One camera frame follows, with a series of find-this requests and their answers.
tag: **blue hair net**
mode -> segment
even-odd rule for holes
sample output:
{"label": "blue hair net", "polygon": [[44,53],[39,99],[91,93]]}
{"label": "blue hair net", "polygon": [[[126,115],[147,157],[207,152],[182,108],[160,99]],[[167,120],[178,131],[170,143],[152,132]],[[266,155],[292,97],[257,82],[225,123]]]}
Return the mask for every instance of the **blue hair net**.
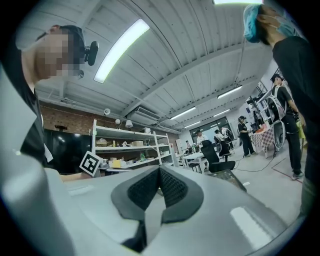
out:
{"label": "blue hair net", "polygon": [[250,43],[259,43],[257,38],[256,18],[260,4],[249,4],[243,12],[244,38]]}

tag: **ceiling light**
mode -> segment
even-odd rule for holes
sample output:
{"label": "ceiling light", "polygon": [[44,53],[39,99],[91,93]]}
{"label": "ceiling light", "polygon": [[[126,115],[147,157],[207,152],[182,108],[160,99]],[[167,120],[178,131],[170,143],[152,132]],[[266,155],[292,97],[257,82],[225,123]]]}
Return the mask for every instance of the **ceiling light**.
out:
{"label": "ceiling light", "polygon": [[231,94],[231,93],[233,93],[233,92],[235,92],[235,91],[238,91],[238,90],[241,89],[241,88],[242,88],[242,85],[240,85],[239,87],[234,88],[234,89],[232,89],[232,90],[228,90],[227,92],[220,94],[220,95],[218,96],[218,99],[220,99],[220,98],[222,98],[222,97],[224,97],[224,96],[227,96],[228,94]]}
{"label": "ceiling light", "polygon": [[196,109],[196,107],[194,106],[194,107],[192,107],[192,108],[190,108],[190,109],[182,112],[181,114],[178,114],[178,115],[176,115],[176,116],[174,116],[174,117],[171,117],[170,120],[173,120],[173,119],[176,119],[176,118],[178,118],[178,117],[181,117],[182,115],[184,115],[184,114],[186,114],[186,113],[188,113],[188,112],[190,112],[190,111],[192,111],[192,110],[195,110],[195,109]]}
{"label": "ceiling light", "polygon": [[201,123],[201,121],[195,122],[195,123],[193,123],[193,124],[190,124],[190,125],[188,125],[188,126],[186,126],[186,127],[184,127],[184,128],[188,128],[188,127],[190,127],[190,126],[194,126],[194,125],[199,124],[199,123]]}
{"label": "ceiling light", "polygon": [[263,0],[213,0],[215,5],[220,4],[262,4]]}
{"label": "ceiling light", "polygon": [[94,81],[103,84],[122,54],[150,27],[141,18],[131,25],[114,43],[107,55],[104,57],[98,71],[94,76]]}
{"label": "ceiling light", "polygon": [[226,112],[228,112],[230,110],[230,108],[229,109],[227,109],[227,110],[225,110],[225,111],[222,111],[221,113],[219,113],[219,114],[215,114],[213,117],[216,117],[216,116],[219,116],[219,115],[221,115],[221,114],[223,114],[223,113],[226,113]]}

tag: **brick wall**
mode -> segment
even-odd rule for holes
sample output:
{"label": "brick wall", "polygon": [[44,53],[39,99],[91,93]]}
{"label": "brick wall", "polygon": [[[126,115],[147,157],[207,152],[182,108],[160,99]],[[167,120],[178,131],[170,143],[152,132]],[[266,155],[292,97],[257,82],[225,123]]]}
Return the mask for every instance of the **brick wall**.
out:
{"label": "brick wall", "polygon": [[[50,103],[40,102],[41,114],[43,117],[43,127],[45,129],[58,131],[56,125],[65,126],[67,130],[64,132],[73,134],[88,135],[89,129],[92,129],[94,119],[97,119],[97,125],[109,128],[116,128],[117,125],[113,118],[104,117],[97,114],[92,114],[84,111],[75,110],[68,107],[54,105]],[[121,129],[126,130],[125,122],[122,123]],[[132,131],[141,131],[142,127],[134,125]],[[155,130],[158,135],[166,135],[166,132]],[[168,133],[169,142],[173,144],[177,151],[176,140],[179,139],[178,134]]]}

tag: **checkered tablecloth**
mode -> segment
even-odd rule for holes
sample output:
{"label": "checkered tablecloth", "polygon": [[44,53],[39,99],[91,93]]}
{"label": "checkered tablecloth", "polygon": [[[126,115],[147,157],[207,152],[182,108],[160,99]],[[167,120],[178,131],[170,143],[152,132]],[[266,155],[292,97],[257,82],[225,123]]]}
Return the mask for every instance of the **checkered tablecloth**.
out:
{"label": "checkered tablecloth", "polygon": [[268,147],[274,143],[274,128],[269,130],[254,133],[251,135],[251,141],[255,146],[261,146],[264,152],[267,152]]}

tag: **floor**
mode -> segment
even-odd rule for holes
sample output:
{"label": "floor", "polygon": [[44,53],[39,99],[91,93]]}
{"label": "floor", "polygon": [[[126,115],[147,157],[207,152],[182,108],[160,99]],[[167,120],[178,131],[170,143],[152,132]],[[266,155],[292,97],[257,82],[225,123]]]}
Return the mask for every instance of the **floor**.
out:
{"label": "floor", "polygon": [[[288,143],[273,158],[274,148],[270,148],[266,158],[261,149],[255,149],[258,155],[243,157],[243,148],[238,147],[228,159],[236,161],[233,173],[245,185],[247,193],[258,199],[266,207],[276,212],[287,225],[295,221],[301,203],[302,180],[292,180]],[[306,150],[303,150],[301,170],[304,171]],[[161,214],[166,208],[165,200],[156,194],[145,212],[147,242],[157,234],[161,225]]]}

